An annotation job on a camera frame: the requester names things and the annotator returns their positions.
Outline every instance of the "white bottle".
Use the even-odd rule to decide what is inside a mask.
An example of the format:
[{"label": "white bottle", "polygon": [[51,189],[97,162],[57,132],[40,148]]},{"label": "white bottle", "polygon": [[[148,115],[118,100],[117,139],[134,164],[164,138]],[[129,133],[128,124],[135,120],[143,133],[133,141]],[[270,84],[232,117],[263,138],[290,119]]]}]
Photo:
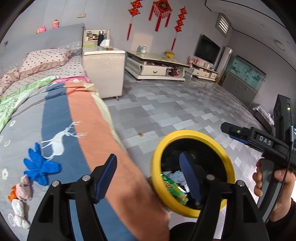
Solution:
[{"label": "white bottle", "polygon": [[147,50],[147,46],[143,45],[143,47],[141,48],[141,53],[146,53]]}]

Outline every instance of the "gray tile floor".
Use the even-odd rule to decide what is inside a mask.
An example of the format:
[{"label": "gray tile floor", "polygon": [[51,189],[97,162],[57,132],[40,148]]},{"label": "gray tile floor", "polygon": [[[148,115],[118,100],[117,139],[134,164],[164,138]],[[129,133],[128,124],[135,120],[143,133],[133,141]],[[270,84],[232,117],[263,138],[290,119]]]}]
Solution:
[{"label": "gray tile floor", "polygon": [[[250,190],[252,174],[261,153],[222,133],[223,122],[263,129],[252,114],[229,92],[214,82],[195,78],[179,81],[137,82],[125,72],[123,95],[119,101],[105,100],[115,129],[130,157],[142,173],[150,176],[150,160],[160,140],[181,129],[196,130],[215,139],[228,153],[236,179]],[[172,214],[170,227],[188,220]],[[220,213],[215,238],[221,237],[225,209]]]}]

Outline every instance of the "metal screw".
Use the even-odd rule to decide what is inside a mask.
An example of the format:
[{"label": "metal screw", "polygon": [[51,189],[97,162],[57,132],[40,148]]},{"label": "metal screw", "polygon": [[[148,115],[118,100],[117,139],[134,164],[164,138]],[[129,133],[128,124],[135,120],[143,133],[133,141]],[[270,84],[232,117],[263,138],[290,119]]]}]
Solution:
[{"label": "metal screw", "polygon": [[84,176],[82,177],[82,180],[86,182],[86,181],[88,181],[90,178],[91,178],[90,175],[84,175]]},{"label": "metal screw", "polygon": [[213,181],[215,180],[215,177],[211,174],[207,175],[207,179],[210,180],[210,181]]},{"label": "metal screw", "polygon": [[57,187],[59,185],[59,181],[58,180],[55,180],[52,182],[52,186],[53,187]]},{"label": "metal screw", "polygon": [[242,180],[238,180],[238,181],[237,181],[237,184],[238,184],[240,187],[243,187],[243,186],[244,186],[244,181],[242,181]]}]

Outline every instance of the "television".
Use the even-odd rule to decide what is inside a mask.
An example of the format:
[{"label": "television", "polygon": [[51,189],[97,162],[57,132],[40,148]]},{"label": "television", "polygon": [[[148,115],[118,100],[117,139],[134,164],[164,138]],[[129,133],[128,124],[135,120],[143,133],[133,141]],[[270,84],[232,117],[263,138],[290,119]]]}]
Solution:
[{"label": "television", "polygon": [[194,55],[211,64],[215,64],[219,52],[220,47],[207,36],[203,35],[197,44]]}]

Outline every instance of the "gray headboard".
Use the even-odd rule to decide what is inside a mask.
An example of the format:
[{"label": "gray headboard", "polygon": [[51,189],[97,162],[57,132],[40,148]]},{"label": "gray headboard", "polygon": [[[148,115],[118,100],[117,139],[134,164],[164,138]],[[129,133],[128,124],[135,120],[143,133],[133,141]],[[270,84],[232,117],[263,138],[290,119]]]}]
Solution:
[{"label": "gray headboard", "polygon": [[39,34],[10,39],[0,57],[0,73],[21,66],[26,55],[32,51],[49,48],[73,49],[81,54],[84,24],[75,24],[56,29],[48,29]]}]

